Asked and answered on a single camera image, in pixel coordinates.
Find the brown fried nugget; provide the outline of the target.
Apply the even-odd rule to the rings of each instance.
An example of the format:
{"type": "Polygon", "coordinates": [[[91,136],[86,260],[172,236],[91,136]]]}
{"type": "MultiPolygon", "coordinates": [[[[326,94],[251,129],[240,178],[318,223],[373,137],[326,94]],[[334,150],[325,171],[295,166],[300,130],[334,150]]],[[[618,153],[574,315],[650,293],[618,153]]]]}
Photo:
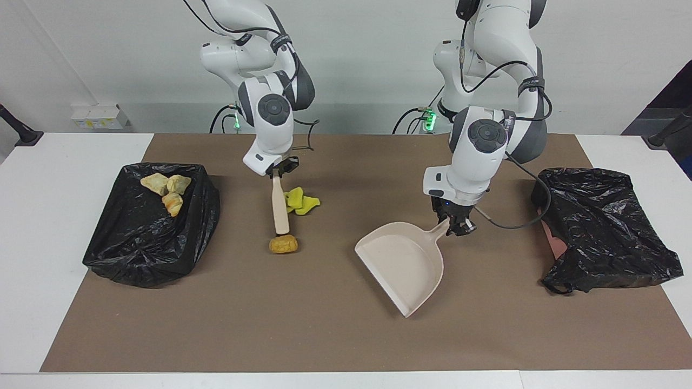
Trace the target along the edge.
{"type": "Polygon", "coordinates": [[[274,254],[294,253],[299,249],[297,238],[291,234],[275,236],[269,242],[269,250],[274,254]]]}

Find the black stand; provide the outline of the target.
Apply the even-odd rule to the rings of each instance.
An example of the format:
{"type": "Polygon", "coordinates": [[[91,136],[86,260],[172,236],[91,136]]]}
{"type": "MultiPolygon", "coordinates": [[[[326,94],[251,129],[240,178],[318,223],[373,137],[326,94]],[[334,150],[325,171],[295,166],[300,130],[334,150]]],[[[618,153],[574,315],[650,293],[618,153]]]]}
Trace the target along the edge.
{"type": "Polygon", "coordinates": [[[665,146],[667,138],[685,130],[689,126],[692,126],[692,104],[683,109],[680,115],[661,131],[655,135],[643,136],[642,139],[651,150],[667,150],[667,146],[665,146]]]}
{"type": "Polygon", "coordinates": [[[13,116],[3,104],[0,104],[0,118],[18,134],[19,140],[15,144],[16,147],[32,147],[44,135],[43,131],[33,130],[30,126],[13,116]]]}

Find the beige hand brush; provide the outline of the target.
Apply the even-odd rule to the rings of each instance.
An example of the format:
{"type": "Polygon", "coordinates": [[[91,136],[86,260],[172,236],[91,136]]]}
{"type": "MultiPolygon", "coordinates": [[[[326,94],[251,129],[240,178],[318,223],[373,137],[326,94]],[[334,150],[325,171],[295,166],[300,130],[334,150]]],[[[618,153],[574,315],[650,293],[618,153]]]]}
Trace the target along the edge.
{"type": "Polygon", "coordinates": [[[279,175],[274,175],[271,179],[271,204],[272,215],[274,215],[274,229],[277,236],[286,236],[290,233],[289,217],[286,208],[286,199],[284,197],[281,179],[279,175]]]}

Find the white wall socket box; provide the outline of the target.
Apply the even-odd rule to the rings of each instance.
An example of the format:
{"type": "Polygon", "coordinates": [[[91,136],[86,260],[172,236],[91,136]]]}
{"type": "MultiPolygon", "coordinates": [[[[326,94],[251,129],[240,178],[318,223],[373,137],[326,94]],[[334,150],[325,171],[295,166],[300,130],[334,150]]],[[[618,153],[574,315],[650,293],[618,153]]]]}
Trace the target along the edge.
{"type": "Polygon", "coordinates": [[[73,106],[71,120],[82,130],[124,130],[131,125],[118,104],[73,106]]]}

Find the pink trash bin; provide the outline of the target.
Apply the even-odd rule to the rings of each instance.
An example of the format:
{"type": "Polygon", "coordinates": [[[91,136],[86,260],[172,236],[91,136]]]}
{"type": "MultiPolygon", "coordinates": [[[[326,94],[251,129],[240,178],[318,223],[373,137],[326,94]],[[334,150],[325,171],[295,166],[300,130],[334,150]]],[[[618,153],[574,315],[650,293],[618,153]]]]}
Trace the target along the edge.
{"type": "Polygon", "coordinates": [[[547,241],[549,242],[549,246],[551,248],[553,256],[557,261],[557,259],[559,259],[560,256],[562,256],[567,251],[568,247],[563,241],[561,241],[561,239],[552,236],[551,229],[544,221],[541,221],[541,226],[544,229],[544,234],[547,238],[547,241]]]}

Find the loose black trash bag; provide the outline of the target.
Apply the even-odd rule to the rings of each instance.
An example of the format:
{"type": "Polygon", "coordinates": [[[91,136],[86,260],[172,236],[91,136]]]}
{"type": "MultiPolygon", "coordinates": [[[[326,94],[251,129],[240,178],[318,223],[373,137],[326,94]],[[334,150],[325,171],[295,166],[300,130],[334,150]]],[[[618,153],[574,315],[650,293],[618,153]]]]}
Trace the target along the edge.
{"type": "Polygon", "coordinates": [[[631,177],[606,169],[539,173],[531,201],[568,247],[541,280],[552,293],[656,286],[684,275],[638,202],[631,177]]]}

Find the brown table mat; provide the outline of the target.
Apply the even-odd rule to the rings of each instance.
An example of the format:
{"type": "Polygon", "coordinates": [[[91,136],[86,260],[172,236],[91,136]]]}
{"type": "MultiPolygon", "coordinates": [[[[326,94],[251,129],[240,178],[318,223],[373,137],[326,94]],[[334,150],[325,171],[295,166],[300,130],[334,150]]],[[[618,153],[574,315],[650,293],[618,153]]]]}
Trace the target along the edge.
{"type": "Polygon", "coordinates": [[[692,338],[663,288],[556,296],[541,226],[442,237],[443,279],[403,317],[354,251],[377,227],[437,223],[422,192],[448,136],[315,135],[284,186],[321,206],[292,216],[300,249],[271,254],[269,180],[249,135],[155,135],[146,162],[201,164],[221,218],[190,275],[145,290],[89,272],[43,372],[692,369],[692,338]]]}

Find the bin covered by black bag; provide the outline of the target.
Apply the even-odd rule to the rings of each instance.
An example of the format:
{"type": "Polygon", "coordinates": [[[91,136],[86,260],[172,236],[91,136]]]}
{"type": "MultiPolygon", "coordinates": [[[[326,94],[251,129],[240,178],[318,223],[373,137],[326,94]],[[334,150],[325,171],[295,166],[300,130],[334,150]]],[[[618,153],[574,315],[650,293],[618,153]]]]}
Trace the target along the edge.
{"type": "Polygon", "coordinates": [[[218,190],[203,165],[125,165],[114,181],[82,262],[96,275],[123,285],[165,285],[195,268],[213,237],[220,213],[218,190]],[[168,214],[157,194],[140,183],[156,173],[192,180],[175,217],[168,214]]]}

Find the beige plastic dustpan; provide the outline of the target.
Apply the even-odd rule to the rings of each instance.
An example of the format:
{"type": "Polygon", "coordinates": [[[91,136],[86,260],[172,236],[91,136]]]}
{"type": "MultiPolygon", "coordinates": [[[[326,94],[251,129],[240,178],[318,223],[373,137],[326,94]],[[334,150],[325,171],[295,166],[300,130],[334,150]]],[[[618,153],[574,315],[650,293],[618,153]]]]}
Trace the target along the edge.
{"type": "Polygon", "coordinates": [[[411,223],[388,223],[366,234],[354,247],[405,318],[422,307],[442,281],[444,264],[438,241],[448,225],[445,219],[425,231],[411,223]]]}

